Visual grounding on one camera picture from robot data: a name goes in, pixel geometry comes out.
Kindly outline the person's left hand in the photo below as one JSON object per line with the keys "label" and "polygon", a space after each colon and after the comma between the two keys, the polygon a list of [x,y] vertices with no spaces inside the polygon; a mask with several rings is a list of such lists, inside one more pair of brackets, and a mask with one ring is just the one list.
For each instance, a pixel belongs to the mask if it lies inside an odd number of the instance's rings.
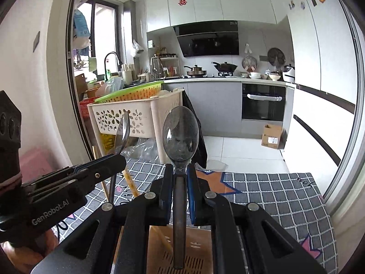
{"label": "person's left hand", "polygon": [[9,242],[1,244],[1,249],[6,254],[15,269],[20,273],[31,273],[32,269],[50,254],[59,244],[51,229],[44,233],[46,250],[44,255],[26,247],[13,248]]}

